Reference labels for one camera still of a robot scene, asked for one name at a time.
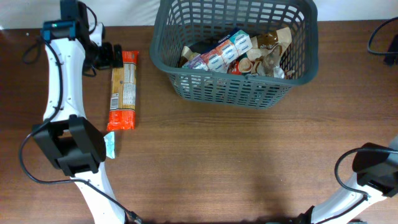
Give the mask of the orange spaghetti packet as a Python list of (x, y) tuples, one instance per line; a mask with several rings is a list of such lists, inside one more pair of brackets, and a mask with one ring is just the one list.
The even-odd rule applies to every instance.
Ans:
[(138, 55), (139, 51), (122, 51), (123, 64), (113, 69), (107, 131), (135, 128)]

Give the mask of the beige white rice bag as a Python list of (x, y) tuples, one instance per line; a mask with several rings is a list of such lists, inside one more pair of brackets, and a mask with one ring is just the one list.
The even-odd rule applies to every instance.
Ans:
[(181, 51), (180, 61), (178, 63), (178, 68), (182, 68), (187, 63), (190, 63), (199, 54), (200, 53), (198, 53), (198, 52), (193, 52), (189, 47), (184, 46), (182, 51)]

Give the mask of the light green wet wipes pack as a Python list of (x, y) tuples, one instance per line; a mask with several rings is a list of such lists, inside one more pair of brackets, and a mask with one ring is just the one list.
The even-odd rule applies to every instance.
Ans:
[(115, 134), (113, 131), (104, 136), (104, 142), (106, 146), (106, 156), (110, 159), (115, 159)]

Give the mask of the multicolour Kleenex tissue pack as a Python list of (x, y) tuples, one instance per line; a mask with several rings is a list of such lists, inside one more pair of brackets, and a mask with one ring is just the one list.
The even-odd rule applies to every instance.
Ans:
[(196, 56), (182, 68), (226, 73), (230, 63), (252, 49), (249, 34), (235, 28), (210, 50)]

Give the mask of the beige brown grain bag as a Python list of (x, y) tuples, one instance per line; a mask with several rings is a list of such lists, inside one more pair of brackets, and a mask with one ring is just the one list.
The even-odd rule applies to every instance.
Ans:
[(286, 71), (280, 63), (291, 43), (289, 27), (251, 37), (251, 49), (238, 60), (239, 72), (243, 75), (284, 79)]

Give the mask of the green Nescafe coffee bag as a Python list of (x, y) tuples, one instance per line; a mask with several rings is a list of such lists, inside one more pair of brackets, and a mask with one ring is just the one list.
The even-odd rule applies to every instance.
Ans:
[(242, 72), (239, 70), (239, 61), (234, 60), (230, 63), (228, 67), (228, 73), (232, 75), (241, 75)]

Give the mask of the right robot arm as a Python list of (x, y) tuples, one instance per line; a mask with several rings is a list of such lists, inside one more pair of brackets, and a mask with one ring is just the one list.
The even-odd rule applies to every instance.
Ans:
[[(355, 155), (353, 174), (344, 183), (339, 167), (351, 154)], [(340, 188), (325, 202), (301, 213), (293, 223), (351, 223), (371, 205), (397, 195), (397, 138), (387, 147), (368, 142), (344, 153), (335, 164), (334, 174)]]

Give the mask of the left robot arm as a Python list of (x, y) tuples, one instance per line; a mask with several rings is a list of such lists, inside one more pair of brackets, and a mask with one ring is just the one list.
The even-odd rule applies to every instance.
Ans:
[(92, 70), (119, 68), (120, 45), (103, 42), (103, 23), (88, 21), (91, 9), (81, 1), (60, 1), (60, 19), (44, 22), (40, 43), (49, 62), (49, 97), (43, 123), (33, 126), (33, 138), (55, 169), (81, 192), (95, 223), (142, 223), (120, 204), (105, 170), (103, 134), (86, 118), (83, 77)]

